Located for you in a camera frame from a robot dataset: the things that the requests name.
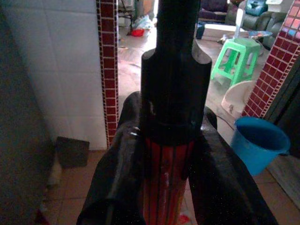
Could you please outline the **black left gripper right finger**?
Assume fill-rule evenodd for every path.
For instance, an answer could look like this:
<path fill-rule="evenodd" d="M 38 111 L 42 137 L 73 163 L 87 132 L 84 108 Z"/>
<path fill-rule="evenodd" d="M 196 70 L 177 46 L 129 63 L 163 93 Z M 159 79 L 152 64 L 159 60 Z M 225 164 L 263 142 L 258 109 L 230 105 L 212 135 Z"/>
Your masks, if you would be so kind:
<path fill-rule="evenodd" d="M 217 127 L 215 113 L 205 107 L 188 169 L 197 224 L 278 224 L 246 165 Z"/>

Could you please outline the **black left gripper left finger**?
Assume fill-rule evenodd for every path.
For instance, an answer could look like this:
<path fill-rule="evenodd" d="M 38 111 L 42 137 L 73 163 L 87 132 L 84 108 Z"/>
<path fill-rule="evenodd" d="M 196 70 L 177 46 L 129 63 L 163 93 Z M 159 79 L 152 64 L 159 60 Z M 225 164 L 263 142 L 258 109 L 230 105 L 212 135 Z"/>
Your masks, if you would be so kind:
<path fill-rule="evenodd" d="M 95 169 L 78 225 L 143 225 L 139 192 L 144 143 L 139 129 L 141 94 L 124 101 L 116 134 Z"/>

